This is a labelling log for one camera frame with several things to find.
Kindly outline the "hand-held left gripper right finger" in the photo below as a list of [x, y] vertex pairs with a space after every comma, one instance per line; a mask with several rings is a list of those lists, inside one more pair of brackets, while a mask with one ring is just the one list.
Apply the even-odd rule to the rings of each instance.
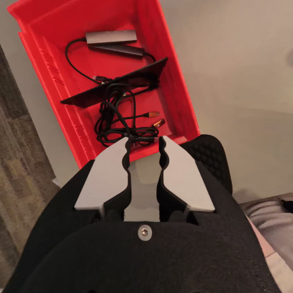
[[158, 203], [183, 212], [214, 212], [214, 204], [192, 156], [167, 136], [159, 138], [159, 152]]

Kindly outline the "dark grey usb hub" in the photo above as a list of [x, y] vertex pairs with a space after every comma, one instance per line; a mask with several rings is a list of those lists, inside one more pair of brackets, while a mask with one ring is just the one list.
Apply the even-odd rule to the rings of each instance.
[[143, 48], [123, 44], [88, 45], [88, 48], [103, 53], [136, 59], [142, 59], [145, 55], [145, 50]]

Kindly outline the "black bin divider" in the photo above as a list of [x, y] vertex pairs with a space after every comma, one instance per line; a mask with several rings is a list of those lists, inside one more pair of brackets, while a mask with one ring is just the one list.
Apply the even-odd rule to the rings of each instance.
[[60, 103], [64, 105], [74, 105], [80, 108], [88, 108], [109, 99], [111, 93], [116, 90], [118, 93], [124, 94], [142, 88], [142, 90], [135, 92], [135, 95], [155, 90], [159, 86], [159, 79], [167, 61], [168, 58], [166, 57], [129, 74], [117, 77], [100, 86], [62, 100]]

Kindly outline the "light grey usb hub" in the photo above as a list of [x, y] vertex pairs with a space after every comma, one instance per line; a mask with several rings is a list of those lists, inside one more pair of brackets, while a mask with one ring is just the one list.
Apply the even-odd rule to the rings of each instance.
[[128, 43], [137, 41], [135, 30], [86, 32], [85, 38], [88, 45]]

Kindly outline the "red plastic bin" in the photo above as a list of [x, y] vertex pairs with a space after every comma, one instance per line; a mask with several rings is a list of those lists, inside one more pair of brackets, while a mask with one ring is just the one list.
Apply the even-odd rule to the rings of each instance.
[[[66, 45], [86, 32], [135, 30], [133, 46], [145, 49], [156, 61], [168, 58], [158, 88], [136, 97], [138, 115], [154, 111], [160, 115], [138, 118], [138, 128], [165, 119], [159, 136], [181, 144], [200, 135], [159, 1], [17, 1], [7, 9], [20, 26], [20, 39], [79, 168], [105, 149], [94, 131], [100, 103], [88, 108], [60, 103], [98, 86], [76, 72], [65, 57]], [[68, 57], [90, 78], [115, 79], [153, 63], [150, 57], [139, 60], [91, 50], [86, 42], [70, 46]]]

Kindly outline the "person's light grey clothing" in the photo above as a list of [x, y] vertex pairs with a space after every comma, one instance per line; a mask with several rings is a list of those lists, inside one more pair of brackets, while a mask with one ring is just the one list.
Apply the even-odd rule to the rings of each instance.
[[292, 193], [241, 203], [281, 292], [293, 292]]

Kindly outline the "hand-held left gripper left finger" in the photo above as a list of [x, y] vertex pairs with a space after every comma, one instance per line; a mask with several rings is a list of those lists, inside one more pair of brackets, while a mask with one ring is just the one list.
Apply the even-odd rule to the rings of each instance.
[[76, 210], [123, 211], [131, 202], [130, 139], [124, 137], [102, 151], [94, 160]]

